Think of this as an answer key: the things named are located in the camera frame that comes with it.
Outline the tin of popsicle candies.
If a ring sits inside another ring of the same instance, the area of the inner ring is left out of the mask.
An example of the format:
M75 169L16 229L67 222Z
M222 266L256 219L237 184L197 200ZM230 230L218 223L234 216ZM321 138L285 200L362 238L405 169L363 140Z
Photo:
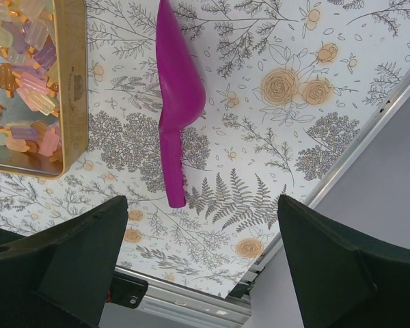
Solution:
M56 179L88 147L83 1L0 1L0 172Z

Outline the magenta plastic scoop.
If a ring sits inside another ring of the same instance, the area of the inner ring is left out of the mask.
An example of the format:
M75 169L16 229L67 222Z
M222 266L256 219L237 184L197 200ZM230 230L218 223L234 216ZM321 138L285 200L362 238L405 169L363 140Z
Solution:
M204 110L206 92L169 1L156 20L156 63L163 101L159 119L161 165L171 208L186 205L181 132Z

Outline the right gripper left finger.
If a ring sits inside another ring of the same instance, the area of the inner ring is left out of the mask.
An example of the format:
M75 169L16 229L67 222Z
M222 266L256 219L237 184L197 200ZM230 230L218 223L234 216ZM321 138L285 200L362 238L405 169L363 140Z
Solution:
M127 208L115 196L31 236L0 228L0 327L97 327Z

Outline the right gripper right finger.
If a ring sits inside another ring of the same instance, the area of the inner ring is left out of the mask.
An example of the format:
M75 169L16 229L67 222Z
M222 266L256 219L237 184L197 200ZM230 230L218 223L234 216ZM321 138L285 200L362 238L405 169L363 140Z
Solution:
M287 195L277 216L304 327L410 327L410 249Z

